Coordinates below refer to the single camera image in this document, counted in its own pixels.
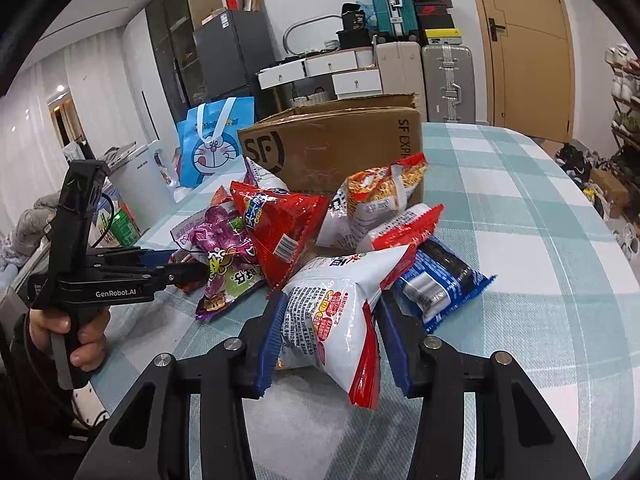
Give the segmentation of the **person's left hand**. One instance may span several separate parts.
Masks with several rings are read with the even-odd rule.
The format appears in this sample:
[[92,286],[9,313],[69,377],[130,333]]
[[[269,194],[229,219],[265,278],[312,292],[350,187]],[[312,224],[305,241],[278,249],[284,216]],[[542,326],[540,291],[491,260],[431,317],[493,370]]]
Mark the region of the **person's left hand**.
[[[98,314],[77,333],[80,346],[70,355],[70,362],[84,372],[97,370],[105,359],[105,330],[111,319],[109,308],[101,308]],[[70,317],[58,310],[31,310],[29,335],[35,347],[43,352],[51,350],[51,335],[64,335],[70,331]]]

